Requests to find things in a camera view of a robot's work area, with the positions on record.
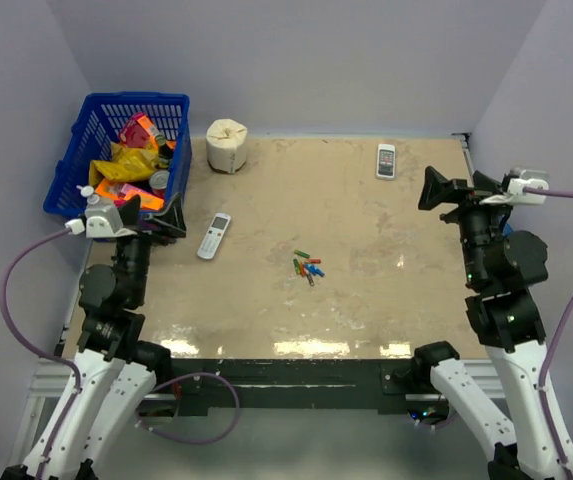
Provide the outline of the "long white remote control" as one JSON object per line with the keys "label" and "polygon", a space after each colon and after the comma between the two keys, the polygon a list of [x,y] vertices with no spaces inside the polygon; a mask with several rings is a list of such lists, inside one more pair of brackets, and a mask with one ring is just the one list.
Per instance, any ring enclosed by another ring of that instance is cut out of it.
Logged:
{"label": "long white remote control", "polygon": [[224,213],[216,213],[202,239],[197,250],[197,256],[202,260],[212,260],[223,240],[227,228],[231,222],[231,216]]}

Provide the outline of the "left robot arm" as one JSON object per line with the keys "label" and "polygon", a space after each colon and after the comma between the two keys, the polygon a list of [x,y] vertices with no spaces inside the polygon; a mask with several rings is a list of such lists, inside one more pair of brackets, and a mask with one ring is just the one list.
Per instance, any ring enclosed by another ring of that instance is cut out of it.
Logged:
{"label": "left robot arm", "polygon": [[166,390],[173,380],[169,349],[140,338],[153,247],[185,237],[179,194],[160,211],[142,213],[139,195],[117,206],[91,187],[81,190],[87,205],[82,215],[45,237],[67,235],[108,240],[115,251],[108,264],[88,267],[79,280],[78,304],[84,319],[73,359],[41,350],[20,333],[8,307],[5,273],[0,310],[15,339],[42,359],[63,365],[70,376],[63,393],[31,451],[19,465],[7,467],[5,479],[95,479],[108,450],[151,392]]}

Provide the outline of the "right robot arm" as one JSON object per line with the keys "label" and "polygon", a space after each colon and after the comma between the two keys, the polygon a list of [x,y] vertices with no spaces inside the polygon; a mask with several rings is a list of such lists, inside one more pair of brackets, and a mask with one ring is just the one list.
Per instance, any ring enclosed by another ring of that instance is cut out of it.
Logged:
{"label": "right robot arm", "polygon": [[449,412],[438,420],[427,411],[409,414],[432,430],[462,419],[487,458],[491,479],[573,479],[573,440],[550,377],[573,295],[548,339],[530,293],[548,278],[548,247],[529,231],[505,230],[514,207],[562,195],[550,189],[541,171],[516,168],[496,181],[479,171],[464,180],[448,179],[432,166],[425,170],[418,207],[452,207],[440,219],[459,229],[466,286],[473,293],[466,300],[467,318],[497,373],[508,410],[502,412],[471,378],[447,341],[416,348],[408,370],[394,378],[447,402]]}

